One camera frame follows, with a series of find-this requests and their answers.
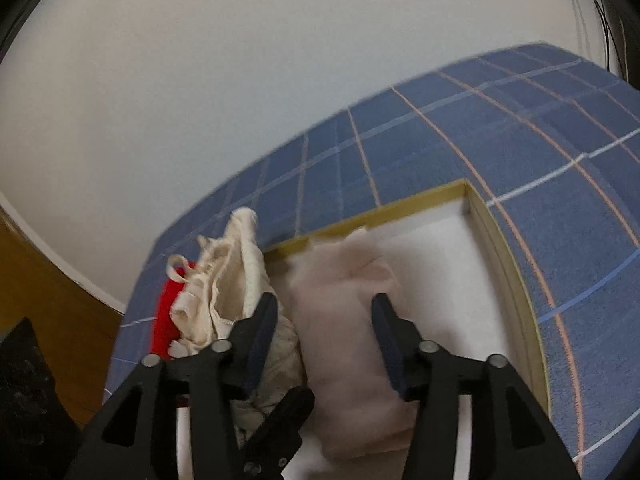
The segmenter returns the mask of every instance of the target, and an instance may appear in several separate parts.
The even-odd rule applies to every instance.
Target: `beige fabric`
[[[316,395],[312,431],[330,458],[409,446],[416,405],[391,389],[371,324],[371,300],[386,292],[408,318],[393,272],[370,235],[313,245],[295,261],[292,320],[308,385]]]
[[[216,339],[227,338],[235,321],[254,313],[264,292],[273,293],[255,243],[256,221],[251,209],[240,208],[232,213],[222,238],[198,237],[202,250],[193,269],[183,256],[167,260],[169,278],[186,284],[170,312],[182,336],[171,346],[172,356],[193,355]],[[178,264],[186,270],[184,277],[175,271]],[[278,323],[260,385],[251,399],[232,402],[240,445],[302,380],[298,338],[278,302]]]

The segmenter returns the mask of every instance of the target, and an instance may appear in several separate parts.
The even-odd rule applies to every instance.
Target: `wooden floor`
[[[121,315],[66,277],[0,210],[0,333],[28,317],[63,406],[82,428],[100,408]]]

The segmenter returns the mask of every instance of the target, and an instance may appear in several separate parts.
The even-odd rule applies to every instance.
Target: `red object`
[[[191,267],[195,266],[194,262],[189,262]],[[175,269],[178,274],[184,276],[184,269]],[[177,283],[173,280],[166,280],[164,289],[158,300],[158,308],[156,309],[156,321],[151,333],[151,353],[158,354],[163,359],[171,359],[168,354],[171,341],[180,339],[180,331],[174,325],[169,317],[169,311],[175,298],[178,297],[180,291],[183,290],[184,283]]]

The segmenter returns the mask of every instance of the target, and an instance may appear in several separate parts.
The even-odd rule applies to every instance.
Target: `blue plaid tablecloth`
[[[158,238],[118,334],[105,398],[148,351],[172,253],[196,259],[250,206],[266,247],[467,178],[491,207],[538,316],[552,421],[583,478],[640,427],[640,94],[548,44],[391,87],[303,132]]]

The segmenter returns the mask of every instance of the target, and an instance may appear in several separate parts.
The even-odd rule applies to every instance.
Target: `folded pink cloth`
[[[400,317],[398,280],[370,235],[313,245],[297,257],[290,280],[292,320],[308,385],[311,423],[329,458],[408,447],[417,406],[392,390],[371,324],[371,300],[386,292]]]

